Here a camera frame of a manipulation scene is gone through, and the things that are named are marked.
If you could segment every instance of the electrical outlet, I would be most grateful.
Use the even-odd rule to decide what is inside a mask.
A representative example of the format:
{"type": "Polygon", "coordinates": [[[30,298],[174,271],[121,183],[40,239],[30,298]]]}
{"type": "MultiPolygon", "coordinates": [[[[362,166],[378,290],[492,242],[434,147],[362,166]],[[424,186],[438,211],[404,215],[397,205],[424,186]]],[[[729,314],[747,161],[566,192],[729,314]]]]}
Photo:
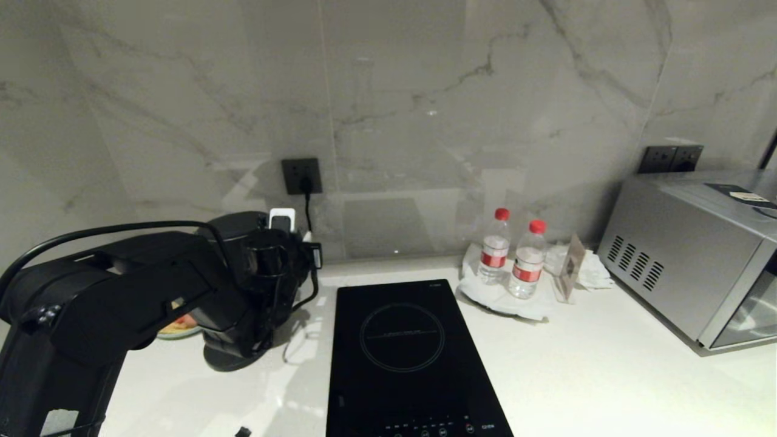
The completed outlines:
{"type": "Polygon", "coordinates": [[[282,159],[280,166],[284,171],[286,194],[304,194],[300,189],[300,181],[303,177],[308,177],[313,183],[312,193],[323,192],[318,158],[282,159]]]}
{"type": "Polygon", "coordinates": [[[704,149],[703,145],[681,145],[677,153],[674,154],[672,164],[669,166],[671,172],[692,172],[696,170],[696,163],[704,149]]]}
{"type": "Polygon", "coordinates": [[[645,156],[639,165],[637,173],[665,173],[669,168],[677,153],[676,145],[651,145],[645,149],[645,156]]]}

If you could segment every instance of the black induction cooktop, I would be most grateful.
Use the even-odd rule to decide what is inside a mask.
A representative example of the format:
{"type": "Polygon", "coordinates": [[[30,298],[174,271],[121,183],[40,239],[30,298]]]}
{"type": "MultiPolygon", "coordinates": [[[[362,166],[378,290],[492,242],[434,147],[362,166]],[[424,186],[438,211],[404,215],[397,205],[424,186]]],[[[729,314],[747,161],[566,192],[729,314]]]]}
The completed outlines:
{"type": "Polygon", "coordinates": [[[513,435],[448,281],[337,290],[326,435],[513,435]]]}

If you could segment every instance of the marble wall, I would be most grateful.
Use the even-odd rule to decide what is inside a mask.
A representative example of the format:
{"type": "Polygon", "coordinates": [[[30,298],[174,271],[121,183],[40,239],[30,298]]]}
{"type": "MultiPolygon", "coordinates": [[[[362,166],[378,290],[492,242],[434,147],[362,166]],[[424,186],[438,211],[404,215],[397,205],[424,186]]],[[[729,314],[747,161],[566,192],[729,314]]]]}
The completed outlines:
{"type": "Polygon", "coordinates": [[[502,205],[595,243],[644,146],[755,168],[777,128],[772,0],[0,5],[3,264],[54,230],[302,212],[278,161],[307,156],[327,260],[461,252],[502,205]]]}

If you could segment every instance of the water bottle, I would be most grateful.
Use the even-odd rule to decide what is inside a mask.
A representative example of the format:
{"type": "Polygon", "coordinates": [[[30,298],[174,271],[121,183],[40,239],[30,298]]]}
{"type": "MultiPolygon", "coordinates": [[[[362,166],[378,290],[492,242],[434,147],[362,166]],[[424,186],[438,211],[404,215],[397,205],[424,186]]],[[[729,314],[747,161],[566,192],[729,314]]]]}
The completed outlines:
{"type": "Polygon", "coordinates": [[[498,208],[494,218],[483,237],[483,251],[478,267],[478,276],[487,285],[496,284],[503,277],[501,268],[510,253],[510,228],[507,226],[510,211],[498,208]]]}
{"type": "Polygon", "coordinates": [[[529,232],[518,241],[515,250],[513,274],[507,290],[519,299],[529,299],[537,290],[537,281],[542,273],[542,263],[545,262],[547,244],[543,234],[547,225],[542,220],[532,220],[529,232]]]}

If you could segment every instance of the microwave oven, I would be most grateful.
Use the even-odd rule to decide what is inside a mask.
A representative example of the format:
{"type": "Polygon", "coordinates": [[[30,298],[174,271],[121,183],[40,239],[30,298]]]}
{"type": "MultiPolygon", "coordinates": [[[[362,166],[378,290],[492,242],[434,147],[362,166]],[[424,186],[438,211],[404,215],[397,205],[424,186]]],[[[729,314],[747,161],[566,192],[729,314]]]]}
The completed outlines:
{"type": "Polygon", "coordinates": [[[702,348],[777,339],[777,173],[639,175],[621,189],[599,257],[702,348]]]}

